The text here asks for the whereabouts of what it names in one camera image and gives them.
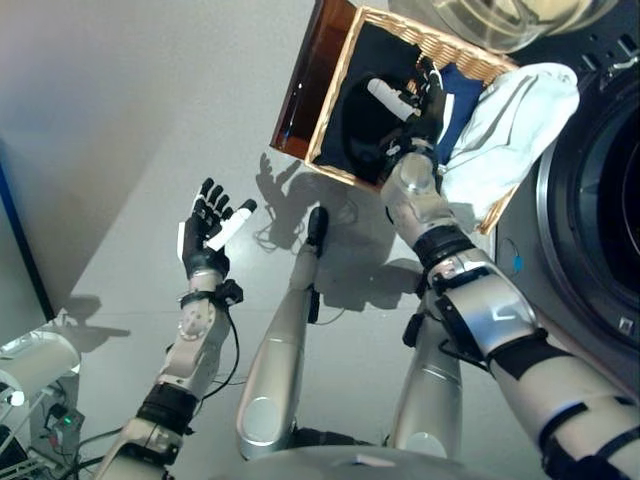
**cable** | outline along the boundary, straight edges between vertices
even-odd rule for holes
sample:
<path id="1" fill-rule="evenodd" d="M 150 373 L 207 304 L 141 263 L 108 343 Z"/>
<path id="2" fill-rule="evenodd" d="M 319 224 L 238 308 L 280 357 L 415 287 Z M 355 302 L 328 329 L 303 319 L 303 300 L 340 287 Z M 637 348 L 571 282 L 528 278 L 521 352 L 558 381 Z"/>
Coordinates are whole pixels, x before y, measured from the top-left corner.
<path id="1" fill-rule="evenodd" d="M 62 401 L 62 405 L 65 405 L 67 403 L 67 391 L 64 389 L 64 387 L 60 383 L 60 380 L 56 380 L 55 384 L 58 386 L 60 390 L 62 390 L 62 396 L 64 397 L 64 400 Z"/>
<path id="2" fill-rule="evenodd" d="M 231 318 L 231 314 L 229 313 L 228 310 L 227 310 L 227 317 L 229 318 L 229 324 L 231 325 L 231 330 L 233 330 L 233 341 L 236 345 L 236 359 L 233 362 L 233 368 L 231 369 L 231 372 L 229 372 L 229 375 L 227 376 L 226 380 L 222 382 L 218 387 L 216 387 L 215 390 L 207 393 L 204 397 L 202 397 L 202 400 L 200 402 L 201 406 L 207 398 L 213 397 L 216 393 L 218 393 L 224 387 L 229 385 L 229 382 L 231 381 L 231 379 L 236 373 L 236 370 L 238 368 L 238 363 L 240 362 L 240 342 L 238 340 L 238 330 L 236 329 L 236 324 L 233 322 L 233 319 Z"/>
<path id="3" fill-rule="evenodd" d="M 86 438 L 86 439 L 82 440 L 81 442 L 79 442 L 78 446 L 75 449 L 75 452 L 73 453 L 73 460 L 71 461 L 71 465 L 73 465 L 73 468 L 76 468 L 76 467 L 78 467 L 78 465 L 80 465 L 80 464 L 78 464 L 78 459 L 80 458 L 80 449 L 82 447 L 84 447 L 88 443 L 95 442 L 97 440 L 102 440 L 103 438 L 111 437 L 113 435 L 117 435 L 121 431 L 122 431 L 122 427 L 115 428 L 113 430 L 109 430 L 108 432 L 99 433 L 97 435 L 94 435 L 93 437 Z M 76 469 L 76 471 L 70 473 L 70 475 L 71 474 L 76 474 L 77 475 L 80 470 L 82 470 L 82 468 L 78 467 Z"/>
<path id="4" fill-rule="evenodd" d="M 82 440 L 80 443 L 78 443 L 78 446 L 76 447 L 76 450 L 80 450 L 87 443 L 91 443 L 91 442 L 95 442 L 96 440 L 102 440 L 103 438 L 111 437 L 113 435 L 116 435 L 116 434 L 120 433 L 121 431 L 122 431 L 122 427 L 115 428 L 115 429 L 110 430 L 108 432 L 99 433 L 98 435 L 94 435 L 93 437 L 89 437 L 89 438 L 87 438 L 85 440 Z"/>
<path id="5" fill-rule="evenodd" d="M 87 467 L 90 467 L 91 465 L 95 465 L 96 463 L 100 463 L 103 458 L 104 456 L 96 457 L 96 458 L 92 458 L 91 460 L 87 460 L 86 462 L 78 463 L 73 467 L 71 467 L 69 470 L 67 470 L 64 473 L 64 475 L 62 475 L 58 480 L 67 480 L 68 478 L 71 477 L 71 475 L 78 473 L 83 468 L 87 468 Z"/>

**robot finger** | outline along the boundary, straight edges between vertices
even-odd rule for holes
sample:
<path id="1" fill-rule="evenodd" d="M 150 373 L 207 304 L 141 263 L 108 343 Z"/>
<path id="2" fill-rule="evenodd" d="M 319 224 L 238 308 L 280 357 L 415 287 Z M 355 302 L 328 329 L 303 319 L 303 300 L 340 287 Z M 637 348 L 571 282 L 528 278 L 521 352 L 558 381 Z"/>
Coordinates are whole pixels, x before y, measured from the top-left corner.
<path id="1" fill-rule="evenodd" d="M 233 215 L 233 208 L 227 207 L 225 211 L 222 212 L 222 219 L 229 220 L 231 218 L 231 215 Z"/>
<path id="2" fill-rule="evenodd" d="M 222 190 L 223 188 L 220 185 L 216 185 L 207 193 L 205 202 L 207 203 L 207 206 L 211 208 L 211 211 L 214 210 L 214 205 L 216 204 L 216 200 L 218 200 L 218 197 L 222 193 Z"/>
<path id="3" fill-rule="evenodd" d="M 196 203 L 199 199 L 205 199 L 207 197 L 207 195 L 209 194 L 209 191 L 213 188 L 213 180 L 211 179 L 211 177 L 207 177 L 207 179 L 202 182 L 202 185 L 200 187 L 200 190 L 198 191 L 198 193 L 196 194 L 196 197 L 193 199 L 193 204 L 191 205 L 191 210 L 193 210 L 195 212 L 196 209 Z"/>
<path id="4" fill-rule="evenodd" d="M 220 197 L 220 200 L 218 200 L 218 203 L 216 203 L 216 207 L 214 208 L 214 211 L 218 216 L 222 215 L 224 207 L 227 206 L 227 203 L 229 203 L 229 195 L 223 195 L 222 197 Z"/>

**gray floor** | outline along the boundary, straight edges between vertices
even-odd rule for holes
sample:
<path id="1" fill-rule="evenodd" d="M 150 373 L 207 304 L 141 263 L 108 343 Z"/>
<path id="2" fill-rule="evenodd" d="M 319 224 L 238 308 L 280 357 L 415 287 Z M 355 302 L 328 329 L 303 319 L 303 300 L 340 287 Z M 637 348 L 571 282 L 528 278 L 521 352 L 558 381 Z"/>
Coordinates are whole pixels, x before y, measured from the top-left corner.
<path id="1" fill-rule="evenodd" d="M 235 205 L 247 197 L 259 205 L 227 250 L 246 296 L 232 311 L 239 377 L 284 292 L 306 213 L 322 202 L 332 216 L 318 280 L 320 322 L 335 321 L 310 329 L 299 420 L 370 442 L 389 432 L 411 355 L 400 338 L 417 305 L 408 293 L 414 256 L 376 197 L 297 168 L 267 147 L 312 4 L 0 7 L 15 27 L 4 38 L 20 45 L 12 51 L 0 42 L 2 71 L 20 67 L 0 79 L 7 170 L 53 301 L 68 311 L 82 345 L 85 436 L 135 412 L 173 341 L 185 289 L 176 226 L 208 175 Z M 16 54 L 25 49 L 33 56 Z M 25 127 L 34 121 L 37 128 Z M 265 154 L 271 175 L 261 172 Z M 277 175 L 289 168 L 296 171 L 281 184 Z M 232 359 L 229 342 L 221 373 Z M 492 379 L 473 368 L 463 373 L 462 460 L 506 477 L 544 478 Z M 197 434 L 172 468 L 179 479 L 206 478 L 241 461 L 233 428 L 241 388 L 210 399 L 194 420 Z"/>

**washing machine door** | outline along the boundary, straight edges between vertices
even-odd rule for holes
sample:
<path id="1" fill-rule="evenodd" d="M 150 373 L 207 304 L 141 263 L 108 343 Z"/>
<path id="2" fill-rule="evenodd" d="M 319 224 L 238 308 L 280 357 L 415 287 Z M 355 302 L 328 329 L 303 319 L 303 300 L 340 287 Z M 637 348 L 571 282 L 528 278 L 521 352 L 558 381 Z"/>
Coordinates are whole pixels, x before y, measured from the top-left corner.
<path id="1" fill-rule="evenodd" d="M 585 79 L 580 107 L 541 159 L 535 187 L 546 270 L 574 317 L 552 320 L 636 395 L 639 87 L 638 68 Z"/>

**white cloth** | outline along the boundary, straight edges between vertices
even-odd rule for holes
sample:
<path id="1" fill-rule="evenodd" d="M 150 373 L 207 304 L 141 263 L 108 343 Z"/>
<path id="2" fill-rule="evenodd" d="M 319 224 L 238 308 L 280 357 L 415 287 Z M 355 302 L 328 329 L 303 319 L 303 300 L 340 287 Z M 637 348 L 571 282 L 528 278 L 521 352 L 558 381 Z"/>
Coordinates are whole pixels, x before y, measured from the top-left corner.
<path id="1" fill-rule="evenodd" d="M 500 75 L 482 93 L 442 182 L 454 212 L 466 210 L 459 219 L 466 229 L 526 177 L 560 134 L 578 108 L 576 84 L 569 67 L 540 63 Z"/>

